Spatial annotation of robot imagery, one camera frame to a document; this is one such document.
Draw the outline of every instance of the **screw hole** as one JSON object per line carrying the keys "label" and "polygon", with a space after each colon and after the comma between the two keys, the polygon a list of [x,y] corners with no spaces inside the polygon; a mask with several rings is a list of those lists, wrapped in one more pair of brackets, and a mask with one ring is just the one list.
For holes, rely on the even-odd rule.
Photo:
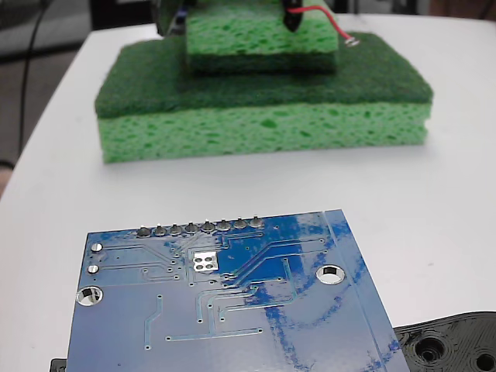
{"label": "screw hole", "polygon": [[344,270],[335,265],[322,266],[317,270],[317,278],[323,284],[339,284],[344,281],[345,273]]}
{"label": "screw hole", "polygon": [[496,361],[492,355],[482,354],[477,358],[476,364],[480,370],[493,370],[496,365]]}
{"label": "screw hole", "polygon": [[441,341],[433,337],[422,339],[415,346],[415,352],[427,363],[434,362],[443,357],[445,347]]}

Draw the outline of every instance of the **white table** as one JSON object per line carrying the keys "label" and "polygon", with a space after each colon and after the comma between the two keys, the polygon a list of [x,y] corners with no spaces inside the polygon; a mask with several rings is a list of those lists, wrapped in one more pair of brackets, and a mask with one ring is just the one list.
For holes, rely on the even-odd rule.
{"label": "white table", "polygon": [[104,165],[95,96],[123,45],[157,36],[90,35],[0,202],[0,370],[48,371],[67,355],[88,232],[158,222],[342,208],[393,326],[496,311],[494,23],[341,19],[384,37],[432,85],[425,146]]}

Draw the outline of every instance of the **hole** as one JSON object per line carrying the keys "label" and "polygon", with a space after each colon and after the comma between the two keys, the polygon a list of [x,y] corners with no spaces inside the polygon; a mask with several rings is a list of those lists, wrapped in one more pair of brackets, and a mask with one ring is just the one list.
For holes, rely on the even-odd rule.
{"label": "hole", "polygon": [[93,306],[103,298],[103,291],[95,286],[84,287],[77,291],[76,302],[82,306]]}
{"label": "hole", "polygon": [[476,364],[480,370],[493,370],[496,361],[492,355],[482,354],[477,358]]}
{"label": "hole", "polygon": [[344,270],[335,265],[322,266],[317,270],[317,278],[323,284],[339,284],[344,281],[345,273]]}
{"label": "hole", "polygon": [[445,348],[443,343],[438,339],[427,337],[417,343],[415,352],[422,360],[431,363],[443,357]]}

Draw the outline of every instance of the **gray floor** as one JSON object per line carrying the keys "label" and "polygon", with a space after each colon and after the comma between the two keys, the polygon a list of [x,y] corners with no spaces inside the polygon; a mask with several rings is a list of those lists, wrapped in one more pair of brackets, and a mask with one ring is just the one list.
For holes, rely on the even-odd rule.
{"label": "gray floor", "polygon": [[[31,61],[26,94],[25,141],[47,106],[77,52],[39,57]],[[24,61],[0,64],[0,160],[18,158],[19,112]]]}

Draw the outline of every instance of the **stacked sponges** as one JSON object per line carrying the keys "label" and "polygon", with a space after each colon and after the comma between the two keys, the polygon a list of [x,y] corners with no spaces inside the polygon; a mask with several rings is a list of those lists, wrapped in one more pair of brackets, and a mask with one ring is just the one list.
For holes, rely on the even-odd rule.
{"label": "stacked sponges", "polygon": [[106,162],[423,142],[432,91],[378,36],[355,34],[330,72],[324,15],[290,33],[278,0],[232,1],[200,1],[186,37],[123,48],[96,101]]}

